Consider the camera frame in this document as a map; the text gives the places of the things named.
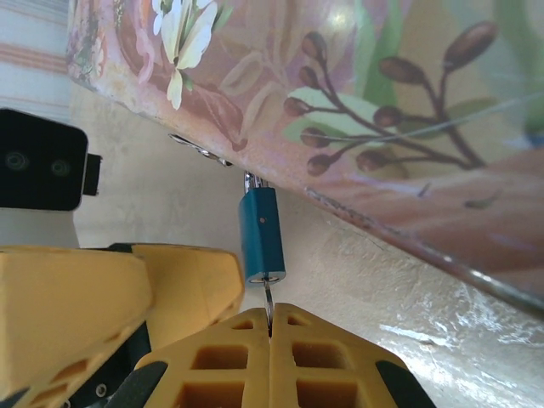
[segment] green leaf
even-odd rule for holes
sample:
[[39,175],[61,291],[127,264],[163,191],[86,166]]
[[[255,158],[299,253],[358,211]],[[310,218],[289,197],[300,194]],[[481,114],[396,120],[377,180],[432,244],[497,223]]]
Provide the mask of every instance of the green leaf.
[[471,116],[481,111],[485,111],[497,105],[496,98],[477,98],[466,102],[460,102],[447,109],[448,115],[452,121]]
[[388,18],[385,20],[382,35],[371,57],[363,96],[363,99],[378,106],[397,105],[393,82],[379,71],[379,63],[382,59],[395,56],[399,53],[402,25],[400,0],[388,0]]
[[363,0],[355,1],[355,24],[357,25],[355,37],[355,95],[363,97],[365,93],[366,79],[371,67],[370,56],[376,48],[376,36],[374,35],[374,22],[363,4]]
[[[289,96],[301,99],[308,105],[316,108],[334,108],[334,105],[329,101],[329,99],[318,89],[299,88],[291,92]],[[374,113],[377,111],[377,106],[351,95],[340,93],[338,97],[349,109],[357,113],[358,116],[372,123],[372,118],[374,117]],[[312,112],[305,117],[312,122],[326,125],[346,135],[357,136],[361,134],[375,134],[377,136],[377,133],[373,130],[370,130],[368,127],[361,125],[348,115],[340,112]]]
[[[526,0],[495,0],[495,18],[502,36],[526,75],[526,93],[544,90],[541,80],[544,77],[544,39],[530,25]],[[544,98],[528,103],[525,122],[525,132],[528,135],[544,129],[543,110]]]
[[231,6],[226,7],[224,4],[221,5],[217,15],[215,16],[215,20],[213,21],[212,32],[220,29],[225,24],[227,24],[234,10],[235,10],[234,7],[231,7]]
[[[498,100],[495,98],[471,99],[467,102],[453,105],[447,112],[453,122],[465,117],[467,118],[467,122],[470,122],[470,116],[477,115],[497,104]],[[421,134],[410,136],[411,138],[419,140],[435,139],[447,134],[444,132],[443,128],[436,129],[435,125],[429,125],[425,122],[402,122],[397,128],[403,134],[421,132]]]
[[495,0],[495,18],[525,74],[534,75],[535,65],[542,62],[544,41],[530,26],[526,0]]

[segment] floral pattern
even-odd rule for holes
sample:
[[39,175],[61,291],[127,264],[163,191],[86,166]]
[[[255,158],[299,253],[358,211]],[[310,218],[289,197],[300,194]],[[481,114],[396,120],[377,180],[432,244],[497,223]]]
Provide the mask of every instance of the floral pattern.
[[489,291],[483,277],[544,296],[541,3],[75,10],[83,85]]

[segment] white flower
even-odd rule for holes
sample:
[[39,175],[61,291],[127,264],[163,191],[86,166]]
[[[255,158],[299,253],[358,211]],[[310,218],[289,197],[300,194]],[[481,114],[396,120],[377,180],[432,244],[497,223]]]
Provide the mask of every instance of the white flower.
[[218,5],[211,0],[197,0],[206,7],[194,21],[191,0],[173,0],[172,9],[162,18],[161,36],[164,50],[175,69],[168,84],[167,98],[175,109],[181,106],[184,79],[181,71],[195,68],[212,40],[212,26]]

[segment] painted leaf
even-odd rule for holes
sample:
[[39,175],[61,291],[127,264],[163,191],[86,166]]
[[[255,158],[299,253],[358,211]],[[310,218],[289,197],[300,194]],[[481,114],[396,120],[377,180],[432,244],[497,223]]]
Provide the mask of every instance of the painted leaf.
[[388,18],[377,41],[366,78],[364,99],[376,105],[397,105],[393,82],[382,75],[379,63],[399,52],[402,36],[402,10],[400,0],[388,0]]
[[371,55],[376,47],[376,36],[374,34],[374,22],[366,10],[363,0],[355,1],[355,24],[357,34],[355,38],[355,95],[363,97],[365,94],[366,79],[371,67]]
[[495,17],[502,36],[517,55],[525,74],[534,75],[535,71],[538,71],[535,68],[539,64],[541,65],[540,72],[542,72],[544,60],[541,55],[544,40],[538,37],[530,26],[527,1],[495,0]]
[[228,95],[243,94],[255,84],[262,72],[261,53],[253,51],[227,74],[219,88]]
[[245,28],[226,26],[215,35],[224,51],[234,60],[241,60],[253,50],[252,39]]
[[[526,75],[525,92],[544,90],[544,38],[531,27],[526,0],[511,2],[495,0],[495,17],[501,35],[516,56],[522,72]],[[525,133],[534,147],[541,148],[540,133],[544,131],[544,98],[530,101],[525,115]]]
[[269,132],[281,116],[284,89],[275,82],[264,86],[250,102],[242,123],[242,134],[251,136],[255,133]]
[[255,49],[266,48],[266,38],[270,31],[270,1],[252,0],[246,6],[247,35],[252,39]]
[[[470,122],[470,117],[472,115],[477,116],[478,113],[492,108],[493,106],[497,105],[497,103],[498,100],[495,98],[472,99],[468,102],[461,102],[453,105],[447,111],[450,119],[454,122],[460,121],[462,118],[467,118],[467,122]],[[420,140],[430,140],[447,135],[443,128],[436,128],[436,126],[429,125],[428,123],[424,122],[402,122],[398,126],[398,129],[403,134],[408,135],[410,135],[410,133],[417,132],[418,134],[414,134],[410,137]]]
[[302,7],[302,2],[295,0],[275,1],[274,61],[277,65],[289,64],[300,48],[304,30],[300,21]]
[[193,90],[184,90],[182,110],[208,120],[221,134],[230,140],[233,149],[244,145],[241,140],[243,114],[229,98],[213,85],[193,85]]
[[235,11],[234,7],[225,6],[224,4],[220,7],[217,15],[215,16],[215,21],[213,22],[212,31],[219,30],[223,28],[229,21],[232,12]]
[[[298,98],[313,107],[333,108],[334,105],[319,90],[312,88],[299,88],[291,92],[289,96]],[[372,123],[372,118],[377,111],[377,106],[355,96],[340,93],[340,100],[352,111]],[[339,113],[312,112],[306,115],[306,118],[312,122],[322,123],[330,128],[334,128],[344,134],[356,136],[361,134],[372,135],[376,132],[368,127],[361,125],[348,115]]]

